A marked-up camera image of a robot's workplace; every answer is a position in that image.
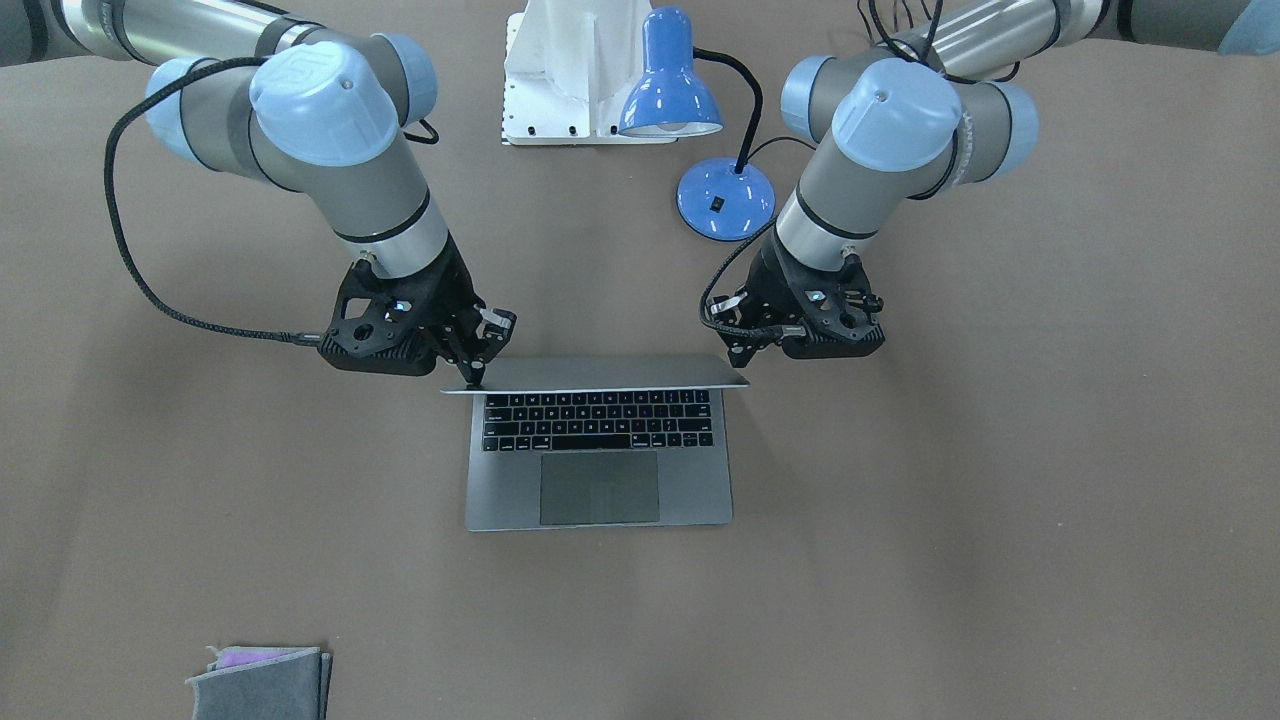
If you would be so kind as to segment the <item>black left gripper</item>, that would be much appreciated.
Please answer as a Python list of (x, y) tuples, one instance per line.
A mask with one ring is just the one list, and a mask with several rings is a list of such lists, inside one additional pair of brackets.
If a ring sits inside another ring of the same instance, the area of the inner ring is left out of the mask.
[(865, 357), (883, 345), (883, 300), (852, 251), (838, 254), (836, 270), (817, 270), (792, 258), (765, 225), (741, 242), (716, 275), (760, 237), (745, 283), (716, 299), (716, 333), (728, 347), (732, 368), (745, 368), (774, 345), (797, 360)]

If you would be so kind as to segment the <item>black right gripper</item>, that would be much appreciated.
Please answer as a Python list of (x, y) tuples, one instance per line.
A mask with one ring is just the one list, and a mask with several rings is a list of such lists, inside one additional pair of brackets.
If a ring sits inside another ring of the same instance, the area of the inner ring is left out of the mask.
[(317, 351), (337, 369), (421, 377), (442, 359), (467, 387), (483, 383), (518, 316), (485, 307), (453, 238), (424, 269), (398, 279), (374, 274), (367, 260), (346, 273)]

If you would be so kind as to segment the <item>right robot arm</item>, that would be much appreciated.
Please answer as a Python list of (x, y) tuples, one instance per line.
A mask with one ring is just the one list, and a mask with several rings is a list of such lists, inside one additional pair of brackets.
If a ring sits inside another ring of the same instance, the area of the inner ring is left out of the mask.
[[(476, 388), (516, 316), (475, 293), (411, 150), (438, 81), (411, 37), (357, 37), (259, 1), (5, 1), (3, 64), (69, 56), (152, 68), (111, 128), (104, 192), (118, 252), (143, 296), (187, 325), (311, 347), (334, 368), (426, 375), (443, 361)], [(141, 275), (116, 201), (116, 147), (146, 119), (160, 143), (211, 170), (307, 196), (347, 247), (326, 329), (253, 331), (169, 306)]]

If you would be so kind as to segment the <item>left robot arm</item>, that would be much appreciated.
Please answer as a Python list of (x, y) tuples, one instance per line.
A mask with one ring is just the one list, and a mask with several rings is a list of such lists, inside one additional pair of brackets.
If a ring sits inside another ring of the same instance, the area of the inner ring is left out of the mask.
[(884, 341), (864, 259), (895, 208), (1018, 168), (1036, 146), (1030, 96), (998, 70), (1084, 38), (1263, 56), (1275, 1), (974, 1), (788, 74), (780, 108), (815, 151), (744, 284), (707, 296), (701, 322), (730, 364), (780, 346), (792, 359), (864, 357)]

